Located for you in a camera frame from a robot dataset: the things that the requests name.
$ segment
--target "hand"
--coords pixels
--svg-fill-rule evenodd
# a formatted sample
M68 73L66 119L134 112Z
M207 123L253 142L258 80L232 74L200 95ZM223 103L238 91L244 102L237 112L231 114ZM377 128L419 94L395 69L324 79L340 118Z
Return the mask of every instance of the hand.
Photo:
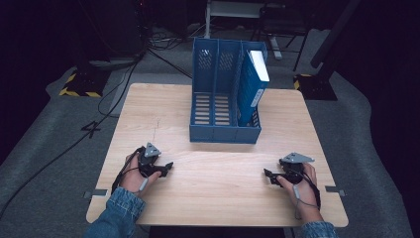
M132 155L127 156L126 161L130 159ZM133 192L137 197L145 195L148 188L160 177L161 172L154 172L149 176L148 183L142 191L139 191L140 186L143 184L144 178L138 169L139 167L139 153L137 152L131 162L124 169L124 176L120 182L120 186L125 190Z
M313 168L311 165L307 163L304 163L303 171L306 172L306 174L309 176L312 182L316 185L317 182L316 182L315 168ZM293 184L289 182L286 178L279 176L277 177L277 180L287 190L287 193L289 194L292 204L294 206L297 204L296 209L298 210L304 223L311 222L311 221L324 220L318 208L315 207L317 204L315 193L312 190L311 186L309 185L308 181L303 179L297 185L297 188L299 190L300 200L308 204L313 204L315 206L307 205L307 204L304 204L303 202L298 202L296 195L294 194L294 191L293 191Z

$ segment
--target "wooden table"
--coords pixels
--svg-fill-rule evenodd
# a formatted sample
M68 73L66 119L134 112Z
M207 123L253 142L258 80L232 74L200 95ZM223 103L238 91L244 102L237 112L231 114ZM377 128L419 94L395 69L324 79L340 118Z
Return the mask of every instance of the wooden table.
M161 150L156 165L174 162L144 197L146 225L299 226L294 207L281 187L269 183L263 169L282 173L278 159L297 152L315 159L324 219L348 225L330 169L301 93L267 89L259 104L262 132L254 145L190 143L191 86L135 83L130 87L112 139L87 220L105 209L112 182L127 155L151 142Z

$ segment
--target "denim sleeve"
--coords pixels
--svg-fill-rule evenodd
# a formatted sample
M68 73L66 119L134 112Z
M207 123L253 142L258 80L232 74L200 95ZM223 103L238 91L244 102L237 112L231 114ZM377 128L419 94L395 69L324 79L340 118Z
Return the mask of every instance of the denim sleeve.
M302 226L305 238L336 238L338 237L333 224L325 221L308 222Z
M131 237L146 203L118 187L106 202L106 209L83 237Z

